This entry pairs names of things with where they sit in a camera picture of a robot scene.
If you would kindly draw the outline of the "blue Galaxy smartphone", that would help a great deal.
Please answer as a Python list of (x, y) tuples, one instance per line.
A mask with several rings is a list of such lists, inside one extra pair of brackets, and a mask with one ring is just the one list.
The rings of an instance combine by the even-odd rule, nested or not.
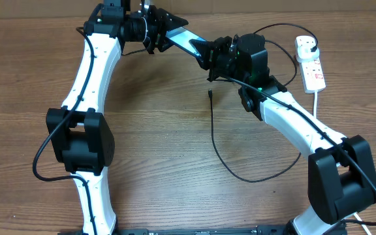
[(199, 58), (201, 57), (201, 55), (190, 43), (190, 40), (199, 40), (202, 42), (206, 41), (202, 37), (199, 37), (198, 35), (194, 34), (184, 27), (179, 27), (168, 31), (166, 33), (166, 38), (170, 40), (173, 45), (177, 46), (178, 48), (182, 49), (195, 58)]

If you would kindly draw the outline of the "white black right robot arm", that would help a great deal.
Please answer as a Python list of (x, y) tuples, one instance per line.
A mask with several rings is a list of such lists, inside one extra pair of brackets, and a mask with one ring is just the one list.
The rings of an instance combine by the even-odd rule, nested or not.
[(263, 36), (189, 42), (211, 81), (222, 77), (239, 84), (243, 107), (281, 132), (307, 159), (311, 205), (289, 221), (285, 234), (336, 232), (338, 226), (353, 222), (353, 213), (376, 203), (376, 171), (368, 142), (330, 129), (294, 100), (270, 75)]

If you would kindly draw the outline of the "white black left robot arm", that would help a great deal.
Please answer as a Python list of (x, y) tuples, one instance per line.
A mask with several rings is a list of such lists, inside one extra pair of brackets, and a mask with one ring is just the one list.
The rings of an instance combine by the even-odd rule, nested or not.
[(77, 30), (84, 37), (84, 53), (76, 79), (60, 108), (49, 109), (48, 142), (67, 178), (74, 180), (84, 225), (80, 234), (113, 234), (117, 216), (112, 209), (108, 167), (115, 150), (114, 135), (104, 117), (104, 103), (115, 66), (126, 42), (141, 42), (150, 54), (177, 46), (198, 57), (191, 40), (200, 37), (177, 17), (149, 1), (131, 12), (130, 2), (104, 0)]

